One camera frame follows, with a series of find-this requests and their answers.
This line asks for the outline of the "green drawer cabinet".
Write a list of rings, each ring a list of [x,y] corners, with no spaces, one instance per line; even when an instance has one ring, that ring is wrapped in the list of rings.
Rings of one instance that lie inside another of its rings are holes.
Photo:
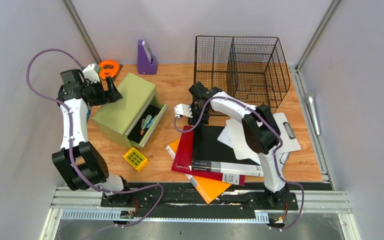
[[[155,84],[128,73],[117,86],[123,98],[107,103],[91,118],[94,126],[109,141],[125,148],[143,149],[168,109],[168,105],[158,99]],[[157,116],[144,135],[140,135],[142,120],[147,116]]]

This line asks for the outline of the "green highlighter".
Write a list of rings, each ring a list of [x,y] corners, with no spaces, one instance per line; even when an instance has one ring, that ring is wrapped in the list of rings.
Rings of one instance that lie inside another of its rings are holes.
[[[145,130],[150,127],[153,116],[148,114],[141,122],[141,130]]]

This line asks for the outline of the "blue highlighter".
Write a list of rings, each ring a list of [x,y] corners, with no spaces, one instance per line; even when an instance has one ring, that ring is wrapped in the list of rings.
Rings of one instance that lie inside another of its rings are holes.
[[[156,120],[156,118],[157,118],[157,116],[154,116],[154,117],[150,120],[150,122],[146,125],[146,128],[147,128],[147,129],[149,129],[149,128],[152,126],[152,124],[154,123],[154,121]]]

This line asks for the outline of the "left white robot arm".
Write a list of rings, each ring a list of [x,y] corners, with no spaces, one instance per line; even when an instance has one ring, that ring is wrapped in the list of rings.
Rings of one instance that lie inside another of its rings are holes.
[[[107,197],[114,195],[115,202],[126,207],[133,201],[127,181],[109,172],[106,161],[88,136],[90,108],[123,98],[110,76],[105,78],[107,89],[104,89],[100,70],[93,63],[83,69],[61,72],[63,85],[56,100],[63,116],[63,139],[60,150],[52,154],[52,162],[72,191],[93,188]]]

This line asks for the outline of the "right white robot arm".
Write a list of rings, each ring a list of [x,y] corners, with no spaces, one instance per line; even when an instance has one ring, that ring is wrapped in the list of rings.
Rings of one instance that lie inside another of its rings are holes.
[[[270,108],[264,104],[255,106],[244,103],[218,87],[208,89],[199,81],[188,91],[192,95],[192,115],[188,123],[193,126],[190,130],[204,123],[204,114],[209,110],[223,113],[239,122],[247,146],[260,159],[264,187],[268,191],[265,195],[266,204],[272,209],[281,207],[290,192],[291,183],[284,178],[276,156],[283,146],[283,140]]]

